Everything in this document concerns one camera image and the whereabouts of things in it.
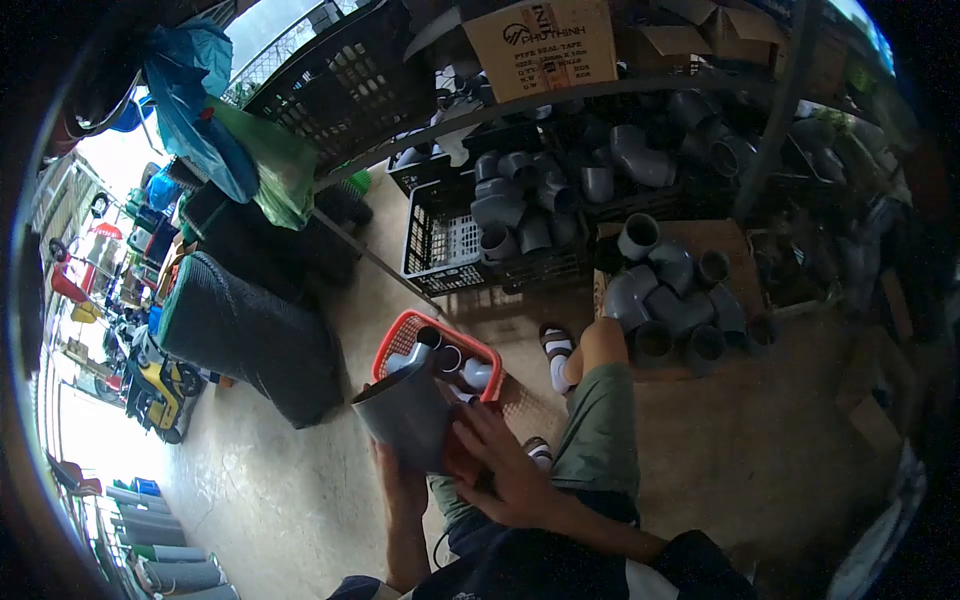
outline green plastic bag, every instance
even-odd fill
[[[280,125],[244,112],[213,96],[206,105],[240,142],[260,176],[253,196],[264,216],[278,227],[300,230],[313,210],[313,171],[316,148]]]

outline person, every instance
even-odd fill
[[[431,475],[450,551],[431,573],[422,517],[426,477],[373,444],[385,498],[387,576],[347,577],[331,600],[505,598],[755,598],[753,587],[702,532],[671,541],[639,528],[633,379],[619,323],[603,318],[574,348],[561,327],[540,341],[558,392],[576,386],[549,476],[503,419],[464,405],[453,432],[492,473],[492,489]]]

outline white sock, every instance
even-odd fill
[[[559,329],[547,329],[546,333],[563,333]],[[564,340],[563,342],[547,342],[545,345],[547,354],[555,348],[566,348],[568,350],[573,350],[573,342],[570,340]],[[573,385],[564,377],[564,366],[566,366],[566,359],[568,357],[558,354],[553,357],[553,360],[550,361],[550,379],[553,382],[553,389],[559,392],[560,394],[566,394],[570,391],[570,387]]]

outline knee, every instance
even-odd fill
[[[620,322],[617,319],[601,317],[584,329],[580,343],[581,345],[593,343],[600,346],[619,345],[623,343],[623,329],[620,328]]]

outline hand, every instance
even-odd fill
[[[426,476],[402,466],[386,444],[371,439],[370,449],[387,504],[387,518],[421,521],[427,504]]]
[[[483,407],[464,404],[472,431],[459,421],[453,431],[467,451],[493,472],[498,497],[479,492],[457,480],[457,493],[494,521],[522,529],[553,529],[568,497],[523,452],[507,424]]]

